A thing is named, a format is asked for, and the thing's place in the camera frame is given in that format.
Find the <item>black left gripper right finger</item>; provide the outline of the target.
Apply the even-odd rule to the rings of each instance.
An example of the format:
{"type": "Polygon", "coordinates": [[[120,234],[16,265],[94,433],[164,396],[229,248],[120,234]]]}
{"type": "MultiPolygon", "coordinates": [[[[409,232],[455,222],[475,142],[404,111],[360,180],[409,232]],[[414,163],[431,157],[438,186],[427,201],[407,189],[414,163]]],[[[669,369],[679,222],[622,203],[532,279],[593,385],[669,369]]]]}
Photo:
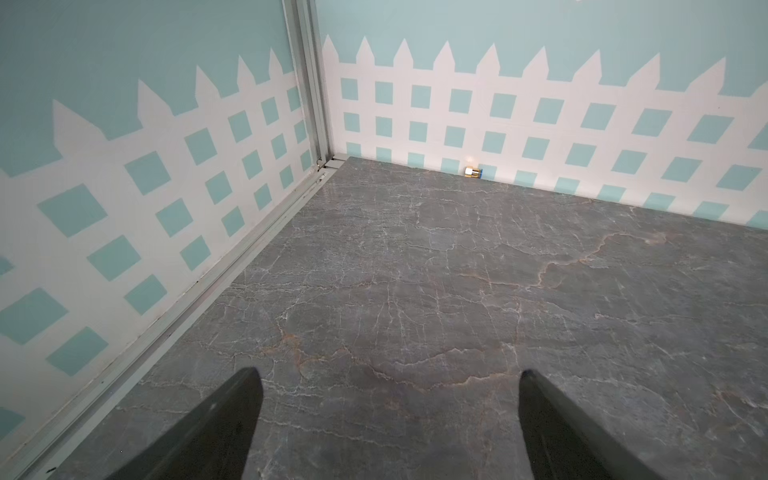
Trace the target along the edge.
{"type": "Polygon", "coordinates": [[[534,369],[521,374],[518,417],[536,479],[660,477],[534,369]]]}

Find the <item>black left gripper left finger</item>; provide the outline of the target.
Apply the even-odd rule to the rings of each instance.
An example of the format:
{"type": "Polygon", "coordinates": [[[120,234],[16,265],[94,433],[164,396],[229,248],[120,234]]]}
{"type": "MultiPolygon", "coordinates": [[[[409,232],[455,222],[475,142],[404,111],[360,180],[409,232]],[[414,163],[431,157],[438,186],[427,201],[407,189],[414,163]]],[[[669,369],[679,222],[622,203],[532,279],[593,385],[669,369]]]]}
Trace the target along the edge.
{"type": "Polygon", "coordinates": [[[264,398],[258,370],[238,370],[111,479],[240,479],[264,398]]]}

